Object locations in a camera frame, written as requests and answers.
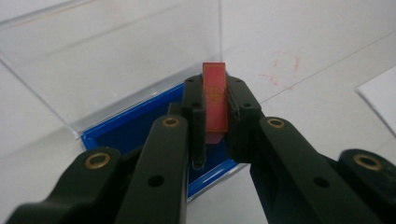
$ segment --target red stain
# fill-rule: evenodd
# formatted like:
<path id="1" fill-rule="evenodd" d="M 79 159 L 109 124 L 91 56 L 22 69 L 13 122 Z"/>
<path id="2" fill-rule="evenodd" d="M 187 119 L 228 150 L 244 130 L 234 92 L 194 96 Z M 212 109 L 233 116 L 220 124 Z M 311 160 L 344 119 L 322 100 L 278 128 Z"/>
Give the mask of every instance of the red stain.
<path id="1" fill-rule="evenodd" d="M 276 78 L 276 75 L 260 75 L 261 77 L 266 77 L 268 78 L 268 80 L 271 82 L 271 84 L 273 84 L 274 86 L 279 85 L 279 81 Z"/>
<path id="2" fill-rule="evenodd" d="M 298 72 L 299 68 L 300 68 L 300 58 L 295 56 L 294 57 L 296 63 L 294 64 L 294 72 Z"/>

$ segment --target white surface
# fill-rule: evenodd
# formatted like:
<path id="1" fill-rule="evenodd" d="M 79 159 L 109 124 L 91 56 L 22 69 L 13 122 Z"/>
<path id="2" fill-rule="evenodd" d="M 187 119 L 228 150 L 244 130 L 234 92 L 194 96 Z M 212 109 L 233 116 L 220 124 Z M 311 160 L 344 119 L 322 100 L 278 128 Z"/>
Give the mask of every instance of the white surface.
<path id="1" fill-rule="evenodd" d="M 396 67 L 364 83 L 358 88 L 367 104 L 396 136 Z"/>
<path id="2" fill-rule="evenodd" d="M 40 9 L 54 7 L 58 4 L 76 2 L 76 0 L 1 0 L 0 21 L 9 21 L 26 14 L 35 13 Z"/>
<path id="3" fill-rule="evenodd" d="M 247 82 L 265 115 L 288 119 L 333 159 L 359 147 L 396 163 L 395 138 L 355 92 L 396 65 L 396 2 L 229 0 L 222 6 L 228 72 Z M 7 151 L 0 158 L 0 220 L 19 203 L 45 198 L 81 151 L 10 76 L 1 70 L 0 125 L 13 133 L 0 135 Z M 265 223 L 248 168 L 195 199 L 187 216 L 190 224 Z"/>

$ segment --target brass screw insert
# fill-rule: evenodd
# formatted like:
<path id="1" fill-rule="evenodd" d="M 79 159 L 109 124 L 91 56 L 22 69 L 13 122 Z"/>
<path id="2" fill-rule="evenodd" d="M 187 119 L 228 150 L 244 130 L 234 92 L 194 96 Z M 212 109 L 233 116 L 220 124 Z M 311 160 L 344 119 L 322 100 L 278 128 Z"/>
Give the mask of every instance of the brass screw insert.
<path id="1" fill-rule="evenodd" d="M 180 121 L 178 119 L 174 118 L 167 118 L 163 120 L 163 126 L 169 127 L 169 128 L 174 128 L 180 124 Z"/>
<path id="2" fill-rule="evenodd" d="M 268 119 L 268 123 L 274 128 L 282 128 L 285 123 L 280 119 Z"/>
<path id="3" fill-rule="evenodd" d="M 360 166 L 373 170 L 373 171 L 380 171 L 382 170 L 383 166 L 379 160 L 376 158 L 364 155 L 364 154 L 357 154 L 353 157 L 353 160 Z"/>
<path id="4" fill-rule="evenodd" d="M 100 158 L 100 161 L 93 161 L 95 158 Z M 106 166 L 110 162 L 110 155 L 105 152 L 98 152 L 92 154 L 90 157 L 85 160 L 85 167 L 90 170 L 99 169 L 101 167 Z"/>

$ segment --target transparent plastic box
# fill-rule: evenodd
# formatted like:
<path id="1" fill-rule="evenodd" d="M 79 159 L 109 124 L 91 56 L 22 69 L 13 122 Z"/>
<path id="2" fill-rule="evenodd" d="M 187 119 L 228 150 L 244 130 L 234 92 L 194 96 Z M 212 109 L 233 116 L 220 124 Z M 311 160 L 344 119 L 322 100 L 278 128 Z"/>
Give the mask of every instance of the transparent plastic box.
<path id="1" fill-rule="evenodd" d="M 219 2 L 60 1 L 0 23 L 0 60 L 80 136 L 220 58 Z"/>

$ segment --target red block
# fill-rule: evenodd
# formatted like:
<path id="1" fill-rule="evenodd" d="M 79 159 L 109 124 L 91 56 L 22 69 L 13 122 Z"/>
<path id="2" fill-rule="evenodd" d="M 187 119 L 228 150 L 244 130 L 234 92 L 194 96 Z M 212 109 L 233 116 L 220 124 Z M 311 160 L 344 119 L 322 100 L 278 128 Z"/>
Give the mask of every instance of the red block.
<path id="1" fill-rule="evenodd" d="M 216 144 L 228 131 L 225 63 L 204 63 L 206 142 Z"/>

